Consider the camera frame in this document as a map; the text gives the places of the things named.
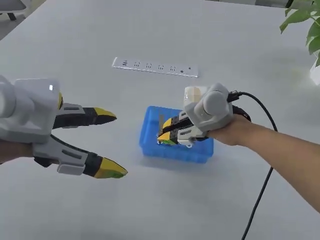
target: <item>forearm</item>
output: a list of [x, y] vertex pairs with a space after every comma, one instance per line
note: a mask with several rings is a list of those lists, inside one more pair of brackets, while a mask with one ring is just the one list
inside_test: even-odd
[[241, 145], [264, 158], [320, 212], [320, 145], [255, 124]]
[[0, 140], [0, 163], [7, 162], [9, 160], [32, 157], [32, 147], [30, 144], [13, 143]]

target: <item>blue container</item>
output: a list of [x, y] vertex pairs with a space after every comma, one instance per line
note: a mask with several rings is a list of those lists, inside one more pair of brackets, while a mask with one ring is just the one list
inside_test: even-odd
[[157, 144], [159, 131], [159, 114], [164, 115], [164, 120], [177, 116], [181, 110], [158, 106], [149, 106], [146, 110], [140, 134], [139, 145], [145, 156], [161, 157], [166, 159], [181, 160], [204, 164], [214, 154], [214, 140], [209, 138], [197, 141], [192, 148], [184, 145]]

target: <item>yellow fingertip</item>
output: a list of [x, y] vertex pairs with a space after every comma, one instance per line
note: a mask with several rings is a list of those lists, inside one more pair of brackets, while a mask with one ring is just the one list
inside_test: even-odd
[[96, 179], [119, 179], [127, 175], [127, 173], [128, 171], [125, 168], [123, 168], [116, 162], [104, 157], [102, 159], [100, 169], [96, 172], [94, 177]]
[[116, 118], [116, 115], [115, 115], [115, 114], [113, 114], [113, 113], [110, 112], [110, 111], [104, 110], [104, 109], [102, 109], [102, 108], [100, 108], [100, 107], [94, 107], [94, 110], [95, 110], [95, 112], [96, 112], [96, 114], [97, 114], [98, 116], [100, 116], [100, 115], [107, 115], [107, 116], [111, 116], [111, 117], [115, 117], [115, 118]]
[[158, 141], [168, 141], [170, 140], [170, 132], [166, 132], [157, 138]]
[[167, 121], [164, 122], [163, 128], [170, 126], [171, 122], [172, 122], [172, 118], [169, 118]]

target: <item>wire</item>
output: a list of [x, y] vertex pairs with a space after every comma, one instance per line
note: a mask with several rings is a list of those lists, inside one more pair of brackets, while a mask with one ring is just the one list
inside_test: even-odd
[[[257, 97], [255, 97], [254, 95], [252, 95], [252, 94], [250, 94], [250, 93], [248, 93], [248, 92], [243, 92], [243, 91], [238, 92], [238, 96], [239, 96], [239, 97], [242, 96], [242, 95], [245, 95], [245, 96], [248, 96], [248, 97], [252, 98], [253, 100], [255, 100], [255, 101], [260, 105], [260, 107], [264, 110], [265, 114], [268, 116], [268, 118], [269, 118], [269, 120], [270, 120], [270, 122], [271, 122], [271, 124], [272, 124], [272, 126], [273, 126], [273, 129], [274, 129], [276, 132], [278, 132], [276, 123], [275, 123], [275, 121], [273, 120], [273, 118], [272, 118], [272, 116], [270, 115], [270, 113], [269, 113], [269, 111], [267, 110], [267, 108], [265, 107], [265, 105], [264, 105]], [[270, 176], [271, 176], [273, 170], [274, 170], [274, 168], [273, 168], [273, 167], [270, 167], [269, 172], [268, 172], [267, 175], [266, 175], [266, 178], [265, 178], [265, 180], [264, 180], [264, 183], [263, 183], [263, 185], [262, 185], [262, 188], [261, 188], [261, 190], [260, 190], [260, 193], [259, 193], [259, 195], [258, 195], [258, 198], [256, 199], [256, 202], [255, 202], [255, 204], [254, 204], [254, 206], [253, 206], [253, 209], [252, 209], [252, 212], [251, 212], [249, 221], [248, 221], [248, 223], [247, 223], [247, 225], [246, 225], [246, 228], [245, 228], [245, 230], [244, 230], [244, 233], [243, 233], [243, 235], [242, 235], [241, 240], [245, 240], [246, 237], [247, 237], [247, 234], [248, 234], [248, 232], [249, 232], [250, 226], [251, 226], [252, 221], [253, 221], [253, 219], [254, 219], [256, 210], [257, 210], [257, 208], [258, 208], [258, 205], [259, 205], [259, 203], [260, 203], [260, 200], [261, 200], [261, 198], [262, 198], [262, 195], [263, 195], [264, 192], [265, 192], [266, 186], [267, 186], [267, 184], [268, 184], [268, 181], [269, 181], [269, 179], [270, 179]]]

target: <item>human arm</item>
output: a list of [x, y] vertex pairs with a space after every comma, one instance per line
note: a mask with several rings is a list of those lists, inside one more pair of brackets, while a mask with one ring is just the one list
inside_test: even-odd
[[251, 123], [240, 115], [208, 136], [259, 154], [320, 213], [320, 145]]
[[13, 159], [32, 156], [33, 152], [30, 144], [0, 140], [0, 164]]

